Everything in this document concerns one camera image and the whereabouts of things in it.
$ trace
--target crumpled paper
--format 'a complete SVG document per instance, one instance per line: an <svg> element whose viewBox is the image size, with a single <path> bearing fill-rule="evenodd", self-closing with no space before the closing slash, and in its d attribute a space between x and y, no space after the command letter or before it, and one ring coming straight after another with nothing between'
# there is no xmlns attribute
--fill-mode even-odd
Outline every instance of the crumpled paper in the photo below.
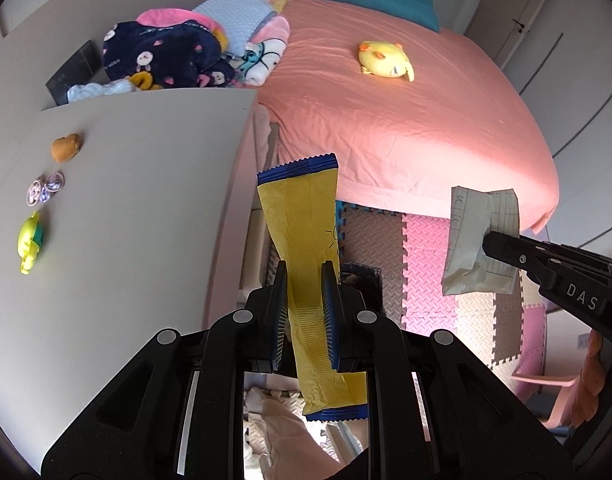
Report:
<svg viewBox="0 0 612 480"><path fill-rule="evenodd" d="M482 243L490 231L519 237L519 205L512 189L484 193L465 187L452 188L451 230L441 293L510 294L516 267L489 258Z"/></svg>

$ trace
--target pink bedsheet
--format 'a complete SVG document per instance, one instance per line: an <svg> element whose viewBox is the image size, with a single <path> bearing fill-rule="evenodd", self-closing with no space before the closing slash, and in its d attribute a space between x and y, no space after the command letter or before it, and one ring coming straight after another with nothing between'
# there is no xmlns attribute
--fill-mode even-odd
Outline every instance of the pink bedsheet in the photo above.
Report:
<svg viewBox="0 0 612 480"><path fill-rule="evenodd" d="M513 188L521 228L539 231L559 197L541 131L513 86L467 38L375 10L290 0L288 49L259 102L280 125L279 159L334 152L337 198L448 218L451 187ZM364 75L362 41L401 43L415 81Z"/></svg>

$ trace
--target door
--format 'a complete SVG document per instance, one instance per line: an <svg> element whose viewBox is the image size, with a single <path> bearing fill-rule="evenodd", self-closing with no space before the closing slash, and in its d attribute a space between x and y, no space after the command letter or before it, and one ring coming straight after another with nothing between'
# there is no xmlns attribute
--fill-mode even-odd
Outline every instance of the door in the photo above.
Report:
<svg viewBox="0 0 612 480"><path fill-rule="evenodd" d="M466 37L503 68L543 4L544 0L481 0Z"/></svg>

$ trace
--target door handle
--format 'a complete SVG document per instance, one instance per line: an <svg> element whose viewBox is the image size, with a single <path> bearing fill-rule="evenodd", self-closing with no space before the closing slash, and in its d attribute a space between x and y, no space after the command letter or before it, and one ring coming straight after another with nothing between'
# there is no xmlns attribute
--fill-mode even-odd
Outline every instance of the door handle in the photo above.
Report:
<svg viewBox="0 0 612 480"><path fill-rule="evenodd" d="M513 22L515 22L517 25L519 25L519 32L523 32L524 29L526 28L526 26L523 23L518 22L517 20L515 20L514 18L512 18Z"/></svg>

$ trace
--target yellow snack packet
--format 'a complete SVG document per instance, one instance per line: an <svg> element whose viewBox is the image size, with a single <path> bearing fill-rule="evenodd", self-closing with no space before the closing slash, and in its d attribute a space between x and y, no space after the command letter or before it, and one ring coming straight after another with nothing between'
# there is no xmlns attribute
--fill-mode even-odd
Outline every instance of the yellow snack packet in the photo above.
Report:
<svg viewBox="0 0 612 480"><path fill-rule="evenodd" d="M367 402L364 373L338 374L328 359L321 265L339 276L337 159L305 158L258 175L263 213L288 270L288 316L304 414Z"/></svg>

